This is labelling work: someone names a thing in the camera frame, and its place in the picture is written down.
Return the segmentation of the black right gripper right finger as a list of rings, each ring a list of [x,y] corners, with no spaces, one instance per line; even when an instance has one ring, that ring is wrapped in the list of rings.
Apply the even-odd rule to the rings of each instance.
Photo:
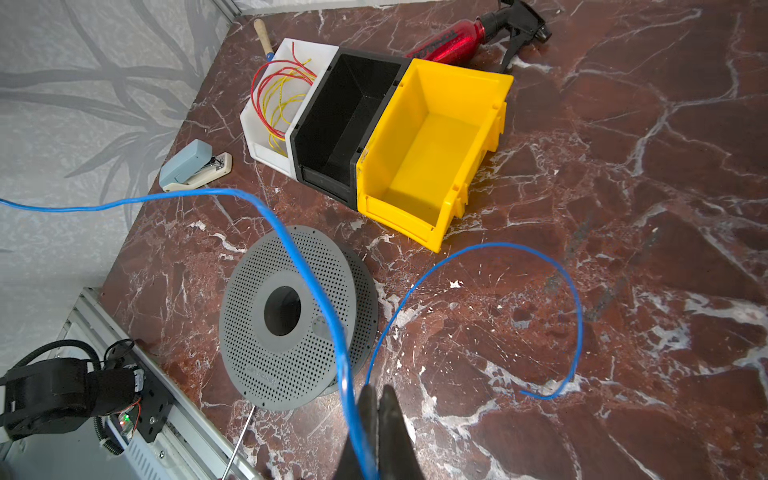
[[[378,407],[378,467],[381,479],[424,480],[395,389],[385,385]]]

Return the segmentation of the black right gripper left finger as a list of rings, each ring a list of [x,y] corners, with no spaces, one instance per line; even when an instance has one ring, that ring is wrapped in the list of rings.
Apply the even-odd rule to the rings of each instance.
[[[357,417],[348,435],[333,479],[378,479],[378,400],[376,390],[364,385],[357,402]]]

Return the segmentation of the grey perforated cable spool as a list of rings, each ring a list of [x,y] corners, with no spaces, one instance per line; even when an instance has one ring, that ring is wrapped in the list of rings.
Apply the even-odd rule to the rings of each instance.
[[[321,231],[299,225],[288,231],[339,316],[358,374],[378,330],[373,277],[351,248]],[[259,409],[296,409],[337,389],[330,330],[276,233],[259,239],[234,270],[219,334],[232,384]]]

